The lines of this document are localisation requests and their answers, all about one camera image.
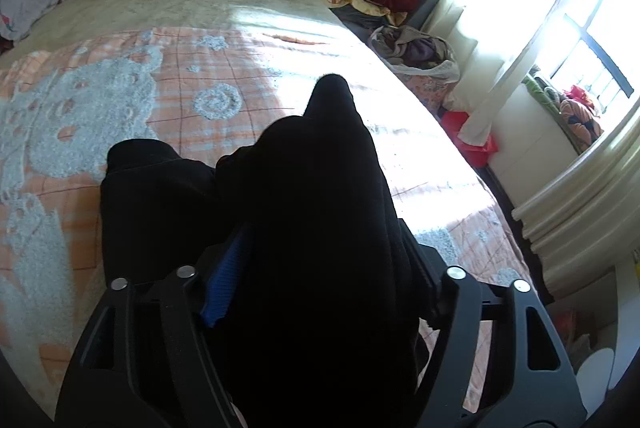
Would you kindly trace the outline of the black long-sleeve shirt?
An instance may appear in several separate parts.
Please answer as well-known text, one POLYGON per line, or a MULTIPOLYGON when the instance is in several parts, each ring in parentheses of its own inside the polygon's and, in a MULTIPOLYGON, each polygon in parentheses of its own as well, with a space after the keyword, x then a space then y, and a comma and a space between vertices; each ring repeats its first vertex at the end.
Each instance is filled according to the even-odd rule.
POLYGON ((346 81, 215 166, 158 140, 108 151, 107 278, 207 272, 236 252, 213 352, 252 427, 405 427, 424 363, 412 267, 372 137, 346 81))

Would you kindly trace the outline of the clothes on window sill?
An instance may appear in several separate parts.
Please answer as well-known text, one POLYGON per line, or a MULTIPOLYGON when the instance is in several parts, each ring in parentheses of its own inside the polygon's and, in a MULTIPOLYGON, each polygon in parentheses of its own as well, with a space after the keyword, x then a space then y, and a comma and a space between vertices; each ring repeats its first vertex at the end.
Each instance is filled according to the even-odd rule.
POLYGON ((547 111, 573 146, 577 154, 589 149, 603 129, 591 99, 582 88, 573 86, 568 92, 556 91, 540 76, 527 73, 523 84, 530 96, 547 111))

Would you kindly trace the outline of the laundry basket with clothes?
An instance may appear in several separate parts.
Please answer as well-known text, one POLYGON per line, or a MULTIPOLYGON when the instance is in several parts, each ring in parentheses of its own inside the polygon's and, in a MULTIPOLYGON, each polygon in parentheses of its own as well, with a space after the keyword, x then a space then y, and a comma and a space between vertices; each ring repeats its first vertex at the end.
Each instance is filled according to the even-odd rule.
POLYGON ((367 44, 398 76, 429 76, 445 83, 460 80, 451 46, 413 27, 380 27, 371 33, 367 44))

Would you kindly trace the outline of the cream window curtain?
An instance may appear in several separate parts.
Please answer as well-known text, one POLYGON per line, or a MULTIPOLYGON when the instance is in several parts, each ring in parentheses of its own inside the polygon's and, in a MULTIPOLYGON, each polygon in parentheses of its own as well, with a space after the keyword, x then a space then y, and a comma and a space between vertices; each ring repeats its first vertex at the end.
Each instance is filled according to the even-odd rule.
POLYGON ((639 102, 512 217, 553 297, 591 283, 639 248, 639 102))

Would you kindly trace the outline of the red plastic box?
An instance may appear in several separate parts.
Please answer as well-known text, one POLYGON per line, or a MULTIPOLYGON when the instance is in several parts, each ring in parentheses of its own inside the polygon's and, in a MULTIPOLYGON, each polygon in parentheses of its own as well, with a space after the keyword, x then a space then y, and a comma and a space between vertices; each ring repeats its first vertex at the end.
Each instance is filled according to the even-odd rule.
POLYGON ((499 151, 498 143, 491 133, 479 139, 469 134, 466 125, 469 117, 464 111, 447 110, 440 118, 440 125, 472 168, 486 168, 490 158, 499 151))

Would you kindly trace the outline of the orange plaid bed quilt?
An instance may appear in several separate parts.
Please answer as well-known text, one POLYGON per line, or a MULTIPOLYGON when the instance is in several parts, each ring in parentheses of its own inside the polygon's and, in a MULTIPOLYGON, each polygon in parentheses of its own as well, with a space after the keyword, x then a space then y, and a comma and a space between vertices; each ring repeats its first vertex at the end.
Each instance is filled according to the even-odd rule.
POLYGON ((479 281, 528 278, 490 190, 435 117, 319 0, 66 0, 1 58, 1 352, 52 416, 102 274, 108 148, 214 163, 348 81, 416 239, 479 281))

